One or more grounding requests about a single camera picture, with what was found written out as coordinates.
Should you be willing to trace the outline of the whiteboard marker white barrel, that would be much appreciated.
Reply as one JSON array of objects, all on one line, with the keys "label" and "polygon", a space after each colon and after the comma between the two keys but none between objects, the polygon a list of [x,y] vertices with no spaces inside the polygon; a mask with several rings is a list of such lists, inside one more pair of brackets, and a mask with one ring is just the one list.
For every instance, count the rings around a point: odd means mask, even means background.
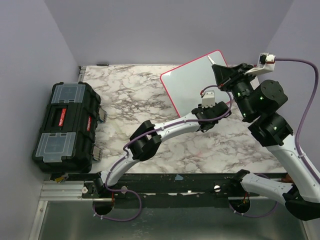
[{"label": "whiteboard marker white barrel", "polygon": [[215,65],[216,64],[215,61],[209,55],[207,55],[207,58],[208,58],[208,60],[209,60],[211,65]]}]

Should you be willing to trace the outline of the whiteboard with pink frame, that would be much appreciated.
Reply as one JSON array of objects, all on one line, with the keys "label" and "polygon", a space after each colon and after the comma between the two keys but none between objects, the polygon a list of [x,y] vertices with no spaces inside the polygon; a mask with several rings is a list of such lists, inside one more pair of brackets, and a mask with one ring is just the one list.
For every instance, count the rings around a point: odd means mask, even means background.
[{"label": "whiteboard with pink frame", "polygon": [[227,66],[220,50],[214,50],[160,75],[160,81],[179,117],[183,117],[202,102],[201,91],[216,84],[210,57],[216,64]]}]

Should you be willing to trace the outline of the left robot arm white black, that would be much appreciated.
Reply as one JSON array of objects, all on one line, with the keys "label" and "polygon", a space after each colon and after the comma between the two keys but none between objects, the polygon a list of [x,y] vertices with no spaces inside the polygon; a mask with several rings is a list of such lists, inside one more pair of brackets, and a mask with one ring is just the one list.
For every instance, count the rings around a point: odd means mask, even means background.
[{"label": "left robot arm white black", "polygon": [[92,195],[104,198],[111,187],[135,164],[151,159],[165,141],[188,133],[207,132],[219,120],[231,114],[231,104],[223,101],[211,107],[194,108],[187,115],[169,122],[153,124],[144,121],[123,147],[124,153],[109,169],[99,171],[93,179]]}]

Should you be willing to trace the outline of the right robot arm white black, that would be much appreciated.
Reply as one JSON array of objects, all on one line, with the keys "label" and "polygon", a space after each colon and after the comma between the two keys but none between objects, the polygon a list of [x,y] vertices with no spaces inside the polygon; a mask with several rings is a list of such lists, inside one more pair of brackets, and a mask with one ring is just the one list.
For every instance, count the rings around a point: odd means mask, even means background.
[{"label": "right robot arm white black", "polygon": [[251,81],[252,65],[234,67],[212,65],[217,87],[232,93],[249,123],[252,136],[285,168],[292,183],[278,182],[240,170],[230,183],[230,191],[241,196],[245,192],[262,195],[284,205],[296,218],[309,221],[320,217],[320,174],[310,160],[295,145],[296,134],[277,110],[288,100],[279,82],[267,79],[257,88]]}]

